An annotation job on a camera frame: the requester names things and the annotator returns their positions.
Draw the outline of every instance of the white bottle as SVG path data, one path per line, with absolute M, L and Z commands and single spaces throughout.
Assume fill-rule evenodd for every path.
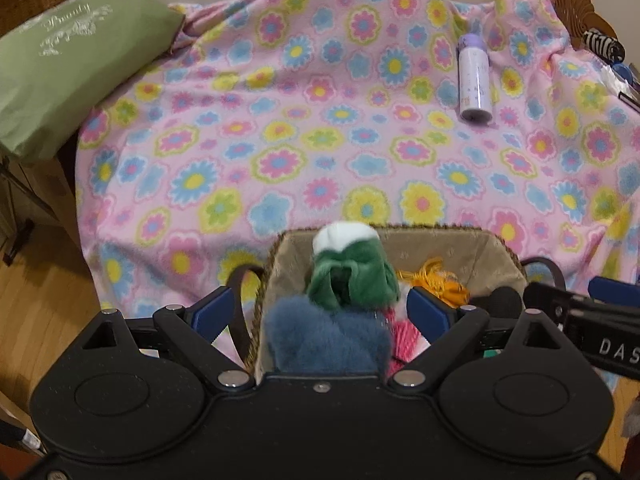
M 477 34 L 465 34 L 458 40 L 458 78 L 460 117 L 478 123 L 491 121 L 489 57 L 484 41 Z

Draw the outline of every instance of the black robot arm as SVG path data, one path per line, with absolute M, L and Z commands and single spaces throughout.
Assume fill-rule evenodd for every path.
M 617 479 L 597 457 L 613 403 L 591 364 L 638 377 L 626 346 L 638 315 L 537 285 L 524 300 L 517 320 L 454 311 L 384 381 L 275 372 L 255 384 L 184 309 L 101 312 L 34 391 L 49 453 L 24 479 Z

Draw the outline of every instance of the zebra print object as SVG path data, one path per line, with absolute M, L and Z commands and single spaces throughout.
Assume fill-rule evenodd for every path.
M 625 60 L 625 47 L 616 38 L 606 36 L 596 28 L 585 30 L 582 42 L 596 56 L 611 64 Z

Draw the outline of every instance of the blue gripper pad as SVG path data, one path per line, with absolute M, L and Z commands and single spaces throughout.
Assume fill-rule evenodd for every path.
M 406 313 L 422 336 L 431 344 L 457 321 L 455 309 L 421 286 L 414 286 L 406 297 Z
M 185 322 L 200 336 L 213 343 L 234 316 L 234 294 L 226 286 L 219 286 L 212 293 L 186 309 Z
M 640 286 L 596 276 L 589 282 L 589 295 L 594 300 L 623 306 L 640 307 Z

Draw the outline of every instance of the purple bottle cap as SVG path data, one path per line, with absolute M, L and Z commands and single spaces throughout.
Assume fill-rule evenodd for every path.
M 458 40 L 458 50 L 463 50 L 470 46 L 480 48 L 486 52 L 486 45 L 482 38 L 477 34 L 464 34 L 463 36 L 460 36 L 460 39 Z

